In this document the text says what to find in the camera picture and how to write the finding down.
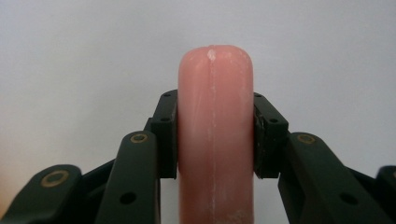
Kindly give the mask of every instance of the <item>white backdrop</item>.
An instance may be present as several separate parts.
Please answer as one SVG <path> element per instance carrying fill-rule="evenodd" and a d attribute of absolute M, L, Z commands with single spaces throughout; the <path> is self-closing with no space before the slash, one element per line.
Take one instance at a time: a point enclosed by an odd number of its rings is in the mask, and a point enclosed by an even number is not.
<path fill-rule="evenodd" d="M 177 88 L 182 55 L 210 44 L 245 49 L 292 132 L 375 176 L 396 164 L 395 24 L 395 1 L 1 1 L 1 213 L 44 168 L 113 159 Z M 276 184 L 255 180 L 256 223 L 288 222 Z M 177 223 L 176 180 L 162 196 Z"/>

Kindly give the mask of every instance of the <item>pink plastic object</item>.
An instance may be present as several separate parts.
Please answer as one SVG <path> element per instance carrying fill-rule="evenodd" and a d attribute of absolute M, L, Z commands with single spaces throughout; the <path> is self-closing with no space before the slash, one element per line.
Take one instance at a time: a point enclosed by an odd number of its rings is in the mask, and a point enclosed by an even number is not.
<path fill-rule="evenodd" d="M 234 46 L 193 49 L 178 74 L 181 224 L 253 223 L 253 75 Z"/>

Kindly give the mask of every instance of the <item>pink block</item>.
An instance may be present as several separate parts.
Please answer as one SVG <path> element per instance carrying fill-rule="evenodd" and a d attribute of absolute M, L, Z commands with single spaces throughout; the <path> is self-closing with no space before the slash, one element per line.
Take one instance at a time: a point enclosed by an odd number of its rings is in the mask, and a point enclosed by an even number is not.
<path fill-rule="evenodd" d="M 253 75 L 234 46 L 184 55 L 177 98 L 181 224 L 253 223 Z"/>

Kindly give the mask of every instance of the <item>screw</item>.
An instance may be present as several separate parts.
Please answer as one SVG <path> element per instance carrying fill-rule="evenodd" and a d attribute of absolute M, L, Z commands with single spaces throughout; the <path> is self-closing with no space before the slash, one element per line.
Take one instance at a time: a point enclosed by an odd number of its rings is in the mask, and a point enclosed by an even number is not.
<path fill-rule="evenodd" d="M 142 143 L 142 142 L 146 142 L 148 139 L 149 139 L 149 137 L 146 134 L 137 133 L 137 134 L 134 134 L 131 137 L 131 142 L 133 142 L 133 143 Z"/>
<path fill-rule="evenodd" d="M 53 188 L 61 185 L 68 177 L 69 172 L 66 170 L 52 171 L 41 179 L 41 186 L 44 188 Z"/>
<path fill-rule="evenodd" d="M 316 141 L 314 137 L 312 137 L 311 135 L 308 135 L 308 134 L 299 134 L 297 136 L 297 139 L 300 142 L 306 143 L 306 144 L 313 144 Z"/>

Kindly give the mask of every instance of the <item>pink rectangular object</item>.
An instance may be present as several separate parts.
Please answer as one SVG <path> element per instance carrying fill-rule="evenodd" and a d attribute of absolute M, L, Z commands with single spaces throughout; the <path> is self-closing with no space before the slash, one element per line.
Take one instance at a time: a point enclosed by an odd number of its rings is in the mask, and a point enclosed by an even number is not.
<path fill-rule="evenodd" d="M 178 77 L 181 224 L 253 223 L 253 75 L 234 46 L 184 55 Z"/>

